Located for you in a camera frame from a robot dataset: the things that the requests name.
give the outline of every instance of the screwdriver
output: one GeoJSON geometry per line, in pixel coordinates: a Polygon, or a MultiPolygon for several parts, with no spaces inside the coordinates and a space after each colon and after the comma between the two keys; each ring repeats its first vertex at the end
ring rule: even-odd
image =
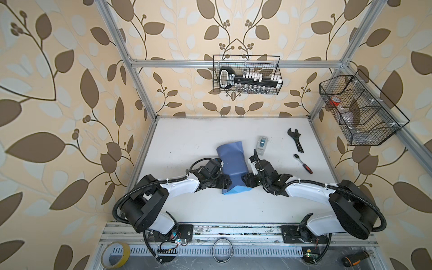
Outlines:
{"type": "Polygon", "coordinates": [[[342,264],[345,267],[354,266],[354,265],[358,264],[361,260],[369,258],[371,256],[371,254],[367,253],[366,251],[361,251],[361,252],[358,252],[355,254],[348,255],[348,256],[342,258],[342,264]]]}

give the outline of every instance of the red handle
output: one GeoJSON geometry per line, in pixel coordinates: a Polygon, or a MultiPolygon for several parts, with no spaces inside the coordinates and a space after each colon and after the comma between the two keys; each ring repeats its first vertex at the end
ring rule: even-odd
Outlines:
{"type": "Polygon", "coordinates": [[[303,164],[303,167],[306,169],[306,171],[308,171],[308,173],[310,174],[314,173],[306,164],[303,164]]]}

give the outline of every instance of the hanging wire basket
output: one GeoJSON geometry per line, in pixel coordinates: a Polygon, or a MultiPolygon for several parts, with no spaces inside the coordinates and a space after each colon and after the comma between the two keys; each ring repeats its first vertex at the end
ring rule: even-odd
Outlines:
{"type": "Polygon", "coordinates": [[[353,76],[323,81],[319,87],[326,110],[331,111],[351,146],[381,145],[410,121],[361,70],[353,76]],[[377,89],[378,98],[365,86],[367,83],[377,89]]]}

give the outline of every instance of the floral wallpaper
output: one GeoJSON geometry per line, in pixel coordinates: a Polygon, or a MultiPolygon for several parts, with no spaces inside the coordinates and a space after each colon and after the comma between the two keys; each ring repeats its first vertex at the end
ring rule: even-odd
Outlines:
{"type": "Polygon", "coordinates": [[[278,95],[252,95],[213,88],[213,73],[194,68],[142,68],[141,80],[161,116],[305,116],[318,97],[329,69],[281,69],[278,95]]]}
{"type": "Polygon", "coordinates": [[[132,58],[338,60],[372,1],[108,0],[132,58]]]}
{"type": "Polygon", "coordinates": [[[111,40],[92,1],[0,0],[1,269],[84,269],[112,220],[150,120],[111,40]]]}
{"type": "MultiPolygon", "coordinates": [[[[407,128],[432,151],[431,26],[432,2],[389,0],[351,64],[382,88],[384,102],[401,108],[411,120],[407,128]]],[[[340,179],[354,182],[384,213],[388,226],[376,236],[388,265],[432,269],[432,177],[396,136],[353,147],[327,109],[314,123],[340,179]]]]}

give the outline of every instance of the metal ring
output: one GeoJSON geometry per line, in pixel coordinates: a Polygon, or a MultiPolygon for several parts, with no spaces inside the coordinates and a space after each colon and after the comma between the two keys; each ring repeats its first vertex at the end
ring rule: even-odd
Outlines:
{"type": "Polygon", "coordinates": [[[226,263],[227,261],[229,261],[229,259],[231,259],[231,257],[232,257],[232,253],[233,253],[233,252],[234,252],[234,250],[233,250],[233,248],[232,248],[232,244],[231,244],[231,242],[230,242],[228,239],[226,239],[226,238],[220,238],[220,239],[218,239],[218,240],[213,244],[213,247],[212,247],[212,255],[213,255],[213,259],[215,259],[215,261],[217,261],[218,263],[221,263],[221,264],[226,263]],[[215,257],[215,254],[214,254],[215,246],[216,246],[217,242],[219,242],[219,241],[221,241],[221,240],[226,240],[226,241],[228,241],[229,245],[231,246],[231,255],[229,256],[228,259],[223,260],[223,261],[217,260],[216,257],[215,257]]]}

